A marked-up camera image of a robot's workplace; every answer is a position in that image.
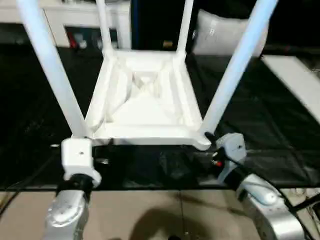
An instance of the black tablecloth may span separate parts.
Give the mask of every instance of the black tablecloth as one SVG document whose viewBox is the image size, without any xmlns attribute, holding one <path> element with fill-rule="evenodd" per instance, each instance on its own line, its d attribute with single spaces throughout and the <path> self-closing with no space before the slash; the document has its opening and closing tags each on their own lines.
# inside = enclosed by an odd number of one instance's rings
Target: black tablecloth
<svg viewBox="0 0 320 240">
<path fill-rule="evenodd" d="M 33 51 L 0 49 L 0 187 L 15 188 L 15 183 L 51 160 L 25 189 L 52 190 L 62 180 L 63 169 L 60 149 L 51 145 L 68 138 L 70 129 Z M 102 57 L 65 48 L 59 53 L 86 114 Z M 216 56 L 186 58 L 203 116 L 228 61 Z M 320 126 L 260 59 L 249 64 L 216 133 L 232 132 L 244 134 L 248 149 L 245 164 L 278 187 L 320 186 Z M 196 157 L 182 156 L 180 150 L 127 149 L 126 154 L 111 154 L 109 164 L 95 162 L 103 177 L 100 190 L 221 187 L 197 168 Z"/>
</svg>

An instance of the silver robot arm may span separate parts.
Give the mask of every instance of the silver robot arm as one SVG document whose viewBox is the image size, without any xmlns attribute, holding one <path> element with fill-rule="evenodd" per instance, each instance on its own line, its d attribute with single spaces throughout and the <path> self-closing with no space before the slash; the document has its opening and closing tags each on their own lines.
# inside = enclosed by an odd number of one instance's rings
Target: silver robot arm
<svg viewBox="0 0 320 240">
<path fill-rule="evenodd" d="M 82 240 L 91 191 L 100 184 L 101 176 L 93 168 L 90 139 L 68 138 L 61 147 L 65 181 L 48 209 L 43 239 Z"/>
<path fill-rule="evenodd" d="M 304 240 L 304 229 L 289 211 L 281 193 L 269 182 L 236 164 L 243 164 L 247 155 L 243 135 L 228 133 L 216 141 L 216 146 L 217 154 L 223 152 L 225 157 L 232 160 L 224 162 L 218 180 L 236 191 L 238 200 L 252 218 L 261 239 Z"/>
</svg>

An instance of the tiled floor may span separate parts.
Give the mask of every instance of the tiled floor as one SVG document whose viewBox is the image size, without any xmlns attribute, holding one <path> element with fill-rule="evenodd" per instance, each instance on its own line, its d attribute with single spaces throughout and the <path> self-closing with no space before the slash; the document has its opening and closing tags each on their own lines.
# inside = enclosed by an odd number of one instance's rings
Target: tiled floor
<svg viewBox="0 0 320 240">
<path fill-rule="evenodd" d="M 5 197 L 0 192 L 0 199 Z M 40 240 L 52 192 L 24 192 L 0 221 L 2 240 Z M 92 194 L 84 240 L 259 240 L 228 190 L 101 191 Z"/>
</svg>

